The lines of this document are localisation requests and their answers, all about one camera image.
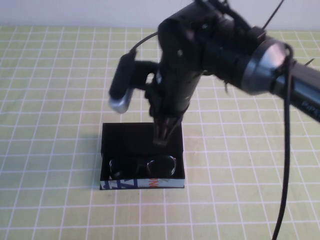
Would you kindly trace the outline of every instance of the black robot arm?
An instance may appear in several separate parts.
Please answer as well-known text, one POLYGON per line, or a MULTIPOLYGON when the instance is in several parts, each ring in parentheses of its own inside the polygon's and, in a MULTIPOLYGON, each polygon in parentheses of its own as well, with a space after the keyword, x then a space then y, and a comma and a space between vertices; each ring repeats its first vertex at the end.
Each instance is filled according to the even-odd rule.
MULTIPOLYGON (((181 123, 202 75, 215 75, 250 95, 284 97, 285 43, 250 27, 227 3, 196 0, 164 20, 157 35, 160 62, 136 61, 133 48, 120 59, 109 91, 118 113, 127 111, 133 89, 145 91, 156 144, 165 145, 181 123), (148 74, 154 74, 151 84, 148 74)), ((292 86, 291 104, 320 121, 320 72, 295 63, 292 86)))

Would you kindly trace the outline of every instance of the black cable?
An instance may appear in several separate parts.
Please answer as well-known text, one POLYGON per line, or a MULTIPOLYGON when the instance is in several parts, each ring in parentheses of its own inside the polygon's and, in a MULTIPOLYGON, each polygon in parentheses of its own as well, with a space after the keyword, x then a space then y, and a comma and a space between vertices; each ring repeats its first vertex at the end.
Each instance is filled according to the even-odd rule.
POLYGON ((293 63, 294 51, 290 45, 285 44, 285 48, 289 51, 288 56, 284 61, 285 71, 285 83, 284 83, 284 167, 283 167, 283 184, 282 184, 282 196, 278 219, 274 228, 272 240, 277 240, 281 223, 285 215, 288 185, 289 185, 289 173, 290 173, 290 98, 292 88, 292 74, 291 69, 293 63))
POLYGON ((154 32, 152 34, 150 34, 149 36, 146 36, 144 39, 142 39, 141 41, 139 41, 136 45, 133 46, 133 48, 131 48, 130 52, 137 50, 137 48, 143 44, 144 42, 148 41, 149 39, 155 37, 158 35, 158 32, 154 32))
POLYGON ((281 7, 281 5, 284 3, 285 0, 282 0, 279 5, 276 7, 276 9, 273 11, 273 13, 271 14, 271 16, 269 17, 268 21, 266 21, 266 23, 264 24, 262 29, 265 29, 268 24, 270 23, 270 21, 274 18, 274 16, 276 15, 276 13, 278 12, 279 8, 281 7))

